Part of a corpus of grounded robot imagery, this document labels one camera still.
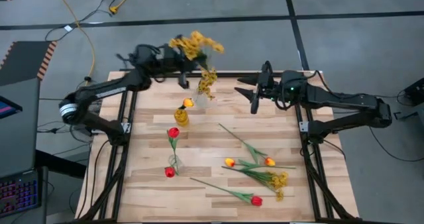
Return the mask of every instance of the gray floor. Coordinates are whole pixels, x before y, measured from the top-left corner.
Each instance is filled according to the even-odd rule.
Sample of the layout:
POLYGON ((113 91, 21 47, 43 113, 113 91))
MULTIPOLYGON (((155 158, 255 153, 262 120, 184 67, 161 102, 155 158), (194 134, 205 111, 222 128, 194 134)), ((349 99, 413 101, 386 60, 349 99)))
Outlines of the gray floor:
MULTIPOLYGON (((68 2, 81 18, 94 10, 100 0, 68 2)), ((298 15, 422 11, 424 8, 424 0, 293 0, 293 4, 298 15)), ((0 26, 72 21, 61 0, 0 2, 0 11, 0 26)), ((128 0, 114 17, 97 14, 89 21, 287 14, 285 0, 128 0)), ((323 70, 333 90, 396 95, 423 77, 423 17, 299 21, 299 28, 310 68, 323 70)), ((226 48, 224 55, 213 57, 212 63, 219 70, 256 70, 265 60, 271 61, 275 69, 301 69, 289 21, 106 27, 86 29, 97 55, 93 79, 103 81, 110 71, 123 67, 115 53, 125 55, 140 43, 161 45, 177 34, 188 34, 195 29, 222 42, 226 48)), ((12 41, 43 40, 46 32, 0 30, 0 54, 5 53, 12 41)), ((73 31, 59 42, 40 96, 62 98, 75 90, 90 64, 91 52, 85 37, 73 31)), ((386 100, 393 112, 407 109, 395 99, 386 100)), ((39 124, 60 120, 57 105, 57 101, 40 102, 39 124)), ((410 119, 394 121, 391 127, 375 130, 375 133, 390 152, 413 159, 424 156, 422 129, 422 124, 410 119)), ((401 162, 388 156, 368 128, 342 132, 341 140, 360 216, 371 221, 422 223, 424 162, 401 162)), ((37 138, 37 147, 50 153, 80 144, 69 134, 41 134, 37 138)), ((80 160, 86 157, 86 152, 87 148, 83 147, 61 156, 80 160)), ((81 186, 81 181, 59 174, 50 174, 50 180, 56 191, 48 204, 48 222, 71 219, 68 198, 81 186)), ((74 195, 73 207, 78 194, 79 191, 74 195)))

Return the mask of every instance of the wooden table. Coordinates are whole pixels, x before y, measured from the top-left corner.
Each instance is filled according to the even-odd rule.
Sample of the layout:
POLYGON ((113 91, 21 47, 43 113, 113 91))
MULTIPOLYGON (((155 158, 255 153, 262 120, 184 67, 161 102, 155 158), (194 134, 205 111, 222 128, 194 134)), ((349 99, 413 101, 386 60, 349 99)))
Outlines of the wooden table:
MULTIPOLYGON (((111 72, 109 79, 122 75, 122 72, 111 72)), ((181 176, 165 177, 164 167, 168 165, 168 158, 172 154, 166 130, 176 126, 174 111, 182 104, 184 98, 191 97, 195 89, 194 84, 197 84, 199 78, 189 80, 193 84, 190 90, 178 86, 176 78, 168 78, 162 84, 154 82, 149 90, 138 94, 118 222, 314 220, 303 157, 299 155, 301 142, 294 108, 281 111, 273 102, 260 100, 257 115, 251 115, 248 100, 238 94, 234 87, 253 87, 237 82, 236 78, 218 79, 211 88, 217 100, 211 108, 187 109, 190 125, 180 127, 180 140, 177 145, 177 155, 185 168, 181 176), (294 170, 285 170, 289 178, 288 186, 284 188, 283 201, 277 202, 270 190, 244 174, 221 168, 225 165, 224 159, 227 157, 251 162, 252 157, 241 141, 222 129, 218 123, 269 154, 278 166, 296 167, 294 170), (263 205, 251 206, 221 190, 190 180, 190 177, 230 190, 254 193, 263 198, 263 205)), ((322 85, 318 77, 310 79, 309 82, 322 85)), ((120 100, 121 95, 104 99, 100 116, 116 119, 120 100)), ((332 110, 329 108, 314 110, 313 116, 321 121, 333 119, 332 110)), ((106 140, 105 135, 94 138, 89 165, 89 191, 83 214, 89 207, 95 157, 106 140)), ((337 146, 341 145, 337 135, 329 135, 327 140, 337 146)), ((105 184, 110 152, 111 146, 107 145, 99 156, 94 187, 95 199, 105 184)), ((329 188, 346 210, 357 216, 343 156, 326 144, 321 145, 321 154, 329 188)), ((84 191, 83 188, 77 214, 83 203, 84 191)), ((318 187, 317 195, 321 215, 325 216, 322 193, 318 187)), ((108 204, 107 217, 111 216, 111 203, 112 201, 108 204)))

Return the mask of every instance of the yellow vase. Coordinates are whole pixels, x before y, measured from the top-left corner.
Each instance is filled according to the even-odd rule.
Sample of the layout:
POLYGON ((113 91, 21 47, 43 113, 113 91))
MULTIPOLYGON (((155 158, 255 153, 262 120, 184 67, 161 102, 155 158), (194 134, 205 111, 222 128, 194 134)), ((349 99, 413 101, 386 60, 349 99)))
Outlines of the yellow vase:
POLYGON ((188 125, 188 114, 184 109, 177 109, 174 113, 174 118, 179 126, 188 125))

